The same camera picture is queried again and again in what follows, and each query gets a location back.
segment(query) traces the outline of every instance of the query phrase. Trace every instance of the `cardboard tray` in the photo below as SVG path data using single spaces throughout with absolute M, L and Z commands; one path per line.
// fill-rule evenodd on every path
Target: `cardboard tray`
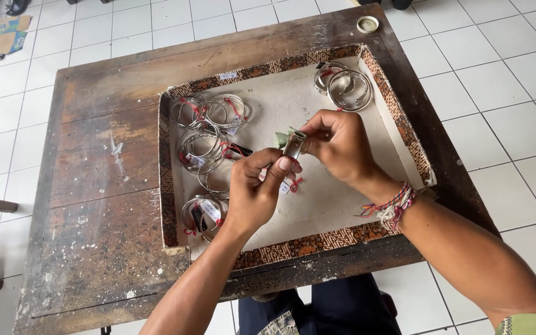
M 372 83 L 374 102 L 359 113 L 368 130 L 376 162 L 394 178 L 410 181 L 416 190 L 436 184 L 413 127 L 367 45 L 349 44 L 317 50 L 215 74 L 169 87 L 160 96 L 161 222 L 163 249 L 167 253 L 187 248 L 193 261 L 207 246 L 199 237 L 185 235 L 181 224 L 183 203 L 195 194 L 207 192 L 196 187 L 195 176 L 186 172 L 176 158 L 176 139 L 182 131 L 168 117 L 175 100 L 193 92 L 209 98 L 227 92 L 239 95 L 250 111 L 249 118 L 229 139 L 259 150 L 271 146 L 275 131 L 286 131 L 289 125 L 299 127 L 319 109 L 335 109 L 328 98 L 316 93 L 312 86 L 316 65 L 333 60 L 363 72 Z M 298 193 L 280 196 L 275 216 L 243 248 L 235 270 L 400 233 L 384 229 L 379 222 L 374 222 L 375 217 L 353 217 L 369 200 L 329 176 L 315 158 L 304 156 L 309 155 L 300 157 L 304 167 L 301 176 L 309 180 L 300 184 Z

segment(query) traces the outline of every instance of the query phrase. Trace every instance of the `hand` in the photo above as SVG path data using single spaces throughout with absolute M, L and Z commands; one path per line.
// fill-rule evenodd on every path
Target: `hand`
M 282 156 L 282 150 L 266 148 L 238 160 L 231 168 L 229 212 L 224 226 L 248 234 L 250 237 L 274 214 L 280 183 L 289 177 L 295 179 L 302 167 L 291 157 Z M 260 181 L 262 168 L 272 164 L 266 179 Z
M 340 181 L 362 192 L 374 202 L 380 182 L 394 183 L 373 160 L 361 116 L 347 111 L 319 110 L 300 129 L 308 137 L 303 152 L 318 158 Z M 382 195 L 383 201 L 390 192 Z

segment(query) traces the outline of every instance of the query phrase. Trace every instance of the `worn wooden table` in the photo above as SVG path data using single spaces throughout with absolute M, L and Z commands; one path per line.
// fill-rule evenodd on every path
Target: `worn wooden table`
M 357 31 L 357 19 L 365 15 L 379 19 L 376 33 Z M 159 92 L 206 75 L 359 42 L 379 60 L 427 152 L 438 202 L 497 234 L 381 8 L 350 8 L 60 70 L 15 333 L 73 333 L 145 318 L 187 269 L 187 253 L 161 251 Z M 419 261 L 419 252 L 396 235 L 233 272 L 236 280 L 227 283 L 223 297 Z M 301 262 L 313 270 L 301 270 L 296 266 Z

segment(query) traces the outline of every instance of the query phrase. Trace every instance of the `woven string bracelet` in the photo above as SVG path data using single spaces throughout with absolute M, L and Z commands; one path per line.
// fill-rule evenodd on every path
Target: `woven string bracelet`
M 394 198 L 379 205 L 370 203 L 361 206 L 361 214 L 355 215 L 355 217 L 370 217 L 377 212 L 376 216 L 380 218 L 382 226 L 387 230 L 395 230 L 398 221 L 400 221 L 400 216 L 402 216 L 403 212 L 413 204 L 414 198 L 415 192 L 413 187 L 406 182 Z

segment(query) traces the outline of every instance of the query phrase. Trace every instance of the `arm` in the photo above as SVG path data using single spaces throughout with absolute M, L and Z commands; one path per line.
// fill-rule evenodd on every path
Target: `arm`
M 307 153 L 372 202 L 387 202 L 400 190 L 401 184 L 373 161 L 357 113 L 321 110 L 300 130 L 310 136 L 304 148 Z M 494 327 L 507 316 L 536 313 L 536 275 L 514 250 L 483 228 L 418 196 L 403 213 L 399 227 L 456 290 L 485 312 Z
M 204 334 L 241 249 L 272 217 L 280 183 L 288 174 L 295 179 L 294 173 L 302 171 L 289 157 L 280 156 L 281 150 L 264 149 L 233 164 L 225 223 L 160 300 L 140 335 Z M 261 169 L 271 163 L 260 182 Z

